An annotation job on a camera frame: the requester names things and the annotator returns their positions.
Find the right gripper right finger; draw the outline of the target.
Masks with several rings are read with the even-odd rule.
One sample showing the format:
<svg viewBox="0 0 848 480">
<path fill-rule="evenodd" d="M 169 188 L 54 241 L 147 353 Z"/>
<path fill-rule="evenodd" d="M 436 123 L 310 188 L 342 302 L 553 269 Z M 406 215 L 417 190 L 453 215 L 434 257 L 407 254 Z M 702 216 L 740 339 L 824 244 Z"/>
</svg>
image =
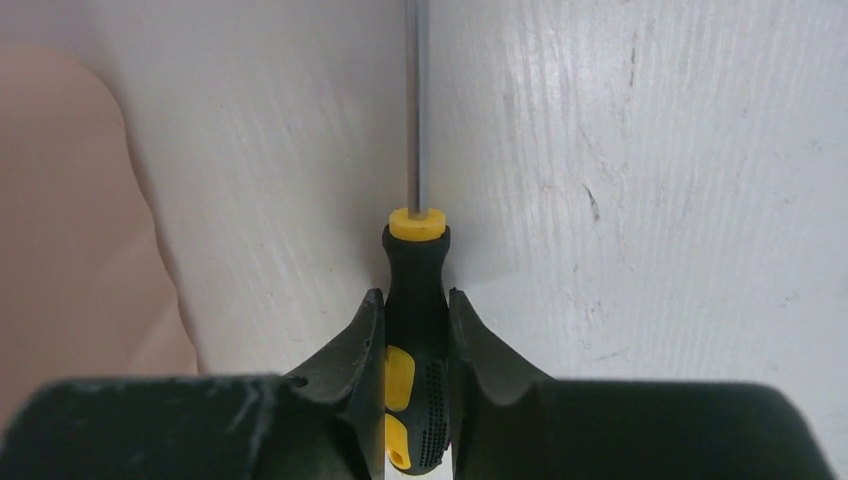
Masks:
<svg viewBox="0 0 848 480">
<path fill-rule="evenodd" d="M 554 378 L 449 295 L 457 479 L 830 479 L 799 410 L 761 384 Z"/>
</svg>

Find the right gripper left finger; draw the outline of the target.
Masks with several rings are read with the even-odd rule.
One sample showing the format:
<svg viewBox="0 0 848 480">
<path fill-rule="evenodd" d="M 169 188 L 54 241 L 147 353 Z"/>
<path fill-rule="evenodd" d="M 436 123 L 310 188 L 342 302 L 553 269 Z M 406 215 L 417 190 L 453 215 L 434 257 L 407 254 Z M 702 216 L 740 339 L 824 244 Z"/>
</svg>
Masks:
<svg viewBox="0 0 848 480">
<path fill-rule="evenodd" d="M 5 479 L 380 479 L 384 301 L 285 374 L 74 378 L 1 438 Z"/>
</svg>

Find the yellow black screwdriver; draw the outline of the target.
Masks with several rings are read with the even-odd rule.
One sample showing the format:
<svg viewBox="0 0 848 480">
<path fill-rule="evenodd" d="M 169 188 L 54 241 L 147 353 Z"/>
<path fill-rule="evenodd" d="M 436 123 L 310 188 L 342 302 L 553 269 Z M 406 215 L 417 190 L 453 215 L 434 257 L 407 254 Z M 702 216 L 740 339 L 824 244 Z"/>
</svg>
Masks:
<svg viewBox="0 0 848 480">
<path fill-rule="evenodd" d="M 385 446 L 400 472 L 419 476 L 449 446 L 448 302 L 442 271 L 450 247 L 445 214 L 429 204 L 425 146 L 425 1 L 405 13 L 407 202 L 393 211 L 382 242 L 390 267 L 385 303 Z"/>
</svg>

